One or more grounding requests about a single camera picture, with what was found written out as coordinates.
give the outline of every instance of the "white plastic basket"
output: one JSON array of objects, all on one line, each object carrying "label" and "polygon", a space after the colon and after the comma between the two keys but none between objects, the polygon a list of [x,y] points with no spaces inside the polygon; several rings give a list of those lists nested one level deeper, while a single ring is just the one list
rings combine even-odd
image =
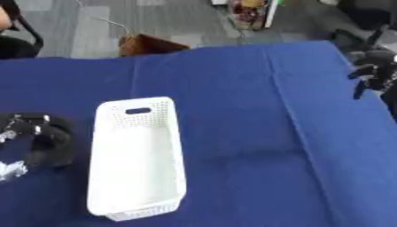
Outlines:
[{"label": "white plastic basket", "polygon": [[93,215],[125,221],[177,210],[186,180],[172,99],[102,104],[90,162],[88,209]]}]

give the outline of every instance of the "brown paper bag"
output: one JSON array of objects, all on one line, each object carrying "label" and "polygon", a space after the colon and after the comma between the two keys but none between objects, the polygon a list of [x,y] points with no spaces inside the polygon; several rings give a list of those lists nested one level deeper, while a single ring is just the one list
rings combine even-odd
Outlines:
[{"label": "brown paper bag", "polygon": [[124,35],[119,40],[119,56],[134,57],[144,54],[171,53],[188,50],[189,46],[169,42],[149,35]]}]

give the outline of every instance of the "basket handle hole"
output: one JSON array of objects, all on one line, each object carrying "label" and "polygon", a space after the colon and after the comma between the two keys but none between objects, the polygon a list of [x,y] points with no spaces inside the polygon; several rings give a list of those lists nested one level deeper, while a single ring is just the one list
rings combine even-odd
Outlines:
[{"label": "basket handle hole", "polygon": [[126,110],[126,114],[147,114],[150,113],[151,108],[137,108],[137,109],[128,109]]}]

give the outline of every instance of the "chair leg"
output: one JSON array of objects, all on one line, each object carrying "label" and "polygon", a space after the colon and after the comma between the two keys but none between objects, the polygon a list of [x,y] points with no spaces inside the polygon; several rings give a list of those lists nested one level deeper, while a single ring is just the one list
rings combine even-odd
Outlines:
[{"label": "chair leg", "polygon": [[365,42],[366,46],[373,47],[377,44],[379,38],[385,33],[389,26],[382,26],[380,29],[376,30]]},{"label": "chair leg", "polygon": [[336,29],[336,30],[331,34],[331,40],[336,40],[336,39],[338,39],[338,36],[339,36],[339,35],[346,36],[347,38],[353,40],[355,43],[363,43],[363,42],[364,42],[364,40],[363,40],[361,37],[359,37],[359,36],[357,36],[357,35],[354,35],[353,33],[348,32],[348,31],[343,30],[343,29]]}]

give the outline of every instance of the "table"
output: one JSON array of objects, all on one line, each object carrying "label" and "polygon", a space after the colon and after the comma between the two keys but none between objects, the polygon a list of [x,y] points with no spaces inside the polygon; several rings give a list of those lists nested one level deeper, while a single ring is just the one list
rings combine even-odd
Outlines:
[{"label": "table", "polygon": [[[0,185],[0,224],[367,227],[397,224],[397,130],[381,101],[352,99],[351,66],[327,42],[203,48],[124,59],[0,61],[1,112],[74,122],[75,163]],[[96,107],[168,96],[187,195],[167,215],[113,223],[86,208]],[[12,147],[0,152],[12,158]]]}]

